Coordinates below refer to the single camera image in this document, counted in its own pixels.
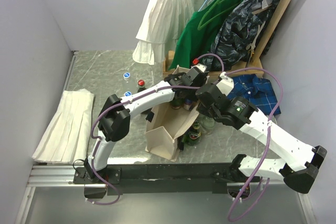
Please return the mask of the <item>red bull can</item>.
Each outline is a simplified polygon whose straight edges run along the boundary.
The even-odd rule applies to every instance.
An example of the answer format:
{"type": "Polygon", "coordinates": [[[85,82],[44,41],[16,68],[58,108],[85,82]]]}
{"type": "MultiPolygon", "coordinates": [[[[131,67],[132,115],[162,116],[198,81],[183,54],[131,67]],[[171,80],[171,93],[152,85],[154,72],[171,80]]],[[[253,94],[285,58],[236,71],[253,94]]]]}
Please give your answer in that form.
{"type": "Polygon", "coordinates": [[[183,108],[187,111],[191,111],[195,107],[195,104],[196,103],[194,101],[192,101],[190,99],[185,99],[184,104],[183,104],[183,108]]]}

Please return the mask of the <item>green gold-capped glass bottle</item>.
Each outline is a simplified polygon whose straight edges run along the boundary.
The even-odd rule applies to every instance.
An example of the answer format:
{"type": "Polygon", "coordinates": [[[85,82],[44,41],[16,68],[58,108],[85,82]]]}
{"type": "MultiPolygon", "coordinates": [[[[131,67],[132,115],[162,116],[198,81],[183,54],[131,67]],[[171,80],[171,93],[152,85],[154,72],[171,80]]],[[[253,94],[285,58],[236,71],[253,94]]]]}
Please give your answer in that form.
{"type": "Polygon", "coordinates": [[[181,108],[181,106],[183,105],[184,100],[182,98],[174,98],[171,102],[170,102],[170,106],[172,109],[178,110],[181,108]]]}

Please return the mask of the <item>beige canvas tote bag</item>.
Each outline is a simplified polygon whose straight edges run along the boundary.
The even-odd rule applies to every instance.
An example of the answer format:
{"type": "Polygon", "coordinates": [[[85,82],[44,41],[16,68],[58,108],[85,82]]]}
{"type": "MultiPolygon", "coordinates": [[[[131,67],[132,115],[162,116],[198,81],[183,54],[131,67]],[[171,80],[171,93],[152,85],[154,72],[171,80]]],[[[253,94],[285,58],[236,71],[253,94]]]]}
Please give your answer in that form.
{"type": "MultiPolygon", "coordinates": [[[[189,69],[177,67],[172,74],[188,72],[189,69]]],[[[159,86],[168,85],[166,81],[159,82],[159,86]]],[[[183,136],[198,117],[196,111],[197,102],[191,111],[183,108],[175,110],[170,106],[174,99],[173,88],[194,89],[195,87],[171,86],[170,89],[159,91],[159,94],[170,94],[164,102],[152,108],[146,120],[146,148],[148,153],[162,157],[170,161],[176,161],[180,152],[178,138],[183,136]]]]}

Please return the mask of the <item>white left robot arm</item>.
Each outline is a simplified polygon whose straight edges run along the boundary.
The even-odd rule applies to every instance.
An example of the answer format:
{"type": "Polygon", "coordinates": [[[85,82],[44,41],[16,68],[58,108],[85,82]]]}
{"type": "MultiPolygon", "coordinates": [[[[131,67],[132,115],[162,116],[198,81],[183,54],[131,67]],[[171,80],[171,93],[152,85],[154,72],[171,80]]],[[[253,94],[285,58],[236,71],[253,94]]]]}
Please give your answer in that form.
{"type": "Polygon", "coordinates": [[[117,141],[128,135],[134,117],[156,105],[195,99],[195,91],[205,84],[207,75],[206,67],[197,64],[187,72],[170,74],[153,87],[136,94],[109,96],[92,125],[91,138],[96,143],[84,162],[87,178],[93,183],[104,179],[112,149],[117,141]]]}

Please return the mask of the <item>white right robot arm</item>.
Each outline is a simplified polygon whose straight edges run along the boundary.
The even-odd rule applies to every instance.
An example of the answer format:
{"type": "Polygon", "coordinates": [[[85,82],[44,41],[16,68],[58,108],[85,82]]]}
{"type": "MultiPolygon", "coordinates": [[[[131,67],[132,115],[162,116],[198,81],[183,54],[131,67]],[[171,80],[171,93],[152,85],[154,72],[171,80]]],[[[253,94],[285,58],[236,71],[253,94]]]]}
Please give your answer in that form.
{"type": "Polygon", "coordinates": [[[229,166],[227,176],[233,181],[245,177],[282,180],[294,191],[307,194],[318,175],[327,150],[306,144],[276,124],[242,97],[229,99],[214,84],[205,84],[196,93],[197,110],[203,115],[255,138],[269,147],[278,158],[255,158],[238,154],[229,166]]]}

